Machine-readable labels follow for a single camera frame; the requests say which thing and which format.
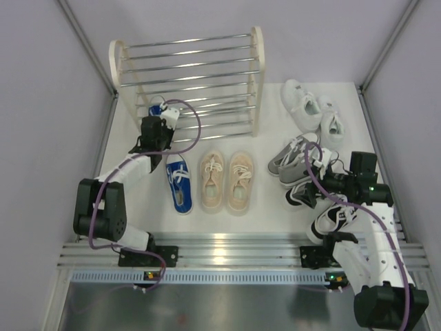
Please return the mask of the blue canvas sneaker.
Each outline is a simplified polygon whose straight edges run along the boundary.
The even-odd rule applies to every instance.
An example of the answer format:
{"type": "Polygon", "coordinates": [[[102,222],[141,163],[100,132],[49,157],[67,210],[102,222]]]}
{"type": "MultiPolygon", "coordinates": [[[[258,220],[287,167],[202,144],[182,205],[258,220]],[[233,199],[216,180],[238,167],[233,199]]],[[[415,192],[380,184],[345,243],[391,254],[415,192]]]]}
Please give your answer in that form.
{"type": "Polygon", "coordinates": [[[151,117],[159,117],[168,109],[168,104],[164,97],[156,95],[150,99],[148,115],[151,117]]]}
{"type": "Polygon", "coordinates": [[[189,214],[193,208],[191,173],[181,154],[167,156],[165,173],[175,211],[181,215],[189,214]]]}

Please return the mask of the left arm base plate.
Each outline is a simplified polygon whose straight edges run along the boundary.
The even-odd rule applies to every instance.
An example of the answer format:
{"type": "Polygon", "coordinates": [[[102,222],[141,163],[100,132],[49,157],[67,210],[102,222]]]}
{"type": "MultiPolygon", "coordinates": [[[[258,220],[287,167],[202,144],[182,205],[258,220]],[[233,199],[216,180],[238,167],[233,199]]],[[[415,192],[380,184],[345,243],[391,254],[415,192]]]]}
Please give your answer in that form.
{"type": "Polygon", "coordinates": [[[121,249],[119,252],[118,267],[124,268],[158,268],[165,264],[174,268],[178,261],[178,246],[158,245],[154,256],[121,249]]]}

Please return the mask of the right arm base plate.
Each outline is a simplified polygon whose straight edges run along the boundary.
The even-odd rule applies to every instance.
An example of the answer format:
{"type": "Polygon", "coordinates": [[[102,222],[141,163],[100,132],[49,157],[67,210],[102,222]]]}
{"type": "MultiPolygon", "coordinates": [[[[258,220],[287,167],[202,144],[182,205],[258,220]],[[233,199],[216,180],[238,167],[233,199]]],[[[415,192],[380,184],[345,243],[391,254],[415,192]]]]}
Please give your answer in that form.
{"type": "Polygon", "coordinates": [[[332,257],[330,251],[319,245],[300,246],[300,262],[303,268],[317,270],[320,268],[339,268],[340,264],[332,257]]]}

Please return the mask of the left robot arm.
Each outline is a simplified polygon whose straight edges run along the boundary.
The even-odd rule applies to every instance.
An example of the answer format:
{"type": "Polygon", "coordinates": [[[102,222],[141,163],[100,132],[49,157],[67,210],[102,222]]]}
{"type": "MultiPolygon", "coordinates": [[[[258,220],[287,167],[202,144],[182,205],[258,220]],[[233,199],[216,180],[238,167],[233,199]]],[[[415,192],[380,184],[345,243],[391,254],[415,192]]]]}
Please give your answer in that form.
{"type": "Polygon", "coordinates": [[[133,249],[141,265],[155,262],[157,250],[151,234],[128,223],[125,194],[157,167],[162,151],[171,148],[177,121],[176,110],[142,118],[141,134],[120,165],[95,179],[80,181],[73,220],[76,234],[133,249]]]}

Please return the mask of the beige lace sneaker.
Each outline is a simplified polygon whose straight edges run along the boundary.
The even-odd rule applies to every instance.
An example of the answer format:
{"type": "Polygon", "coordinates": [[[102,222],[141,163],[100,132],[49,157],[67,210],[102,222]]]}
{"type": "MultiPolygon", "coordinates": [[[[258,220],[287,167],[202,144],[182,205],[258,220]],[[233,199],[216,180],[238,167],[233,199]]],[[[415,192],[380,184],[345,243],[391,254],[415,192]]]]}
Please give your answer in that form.
{"type": "Polygon", "coordinates": [[[217,212],[223,202],[225,162],[218,150],[206,153],[200,163],[201,203],[206,211],[217,212]]]}
{"type": "Polygon", "coordinates": [[[255,169],[252,156],[238,151],[231,157],[227,184],[227,206],[232,214],[243,215],[249,208],[255,169]]]}

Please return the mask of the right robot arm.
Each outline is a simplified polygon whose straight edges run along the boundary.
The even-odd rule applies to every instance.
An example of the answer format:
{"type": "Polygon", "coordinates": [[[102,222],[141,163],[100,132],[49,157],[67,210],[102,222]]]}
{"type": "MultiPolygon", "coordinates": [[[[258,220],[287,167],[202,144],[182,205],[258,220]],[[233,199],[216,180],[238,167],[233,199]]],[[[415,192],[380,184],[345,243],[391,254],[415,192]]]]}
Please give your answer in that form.
{"type": "Polygon", "coordinates": [[[377,156],[352,152],[349,171],[332,170],[331,152],[306,152],[311,181],[295,199],[315,208],[318,199],[332,205],[311,222],[310,241],[322,246],[328,265],[339,265],[352,287],[359,326],[382,330],[412,330],[429,306],[428,294],[416,285],[404,264],[393,220],[388,185],[378,182],[377,156]]]}

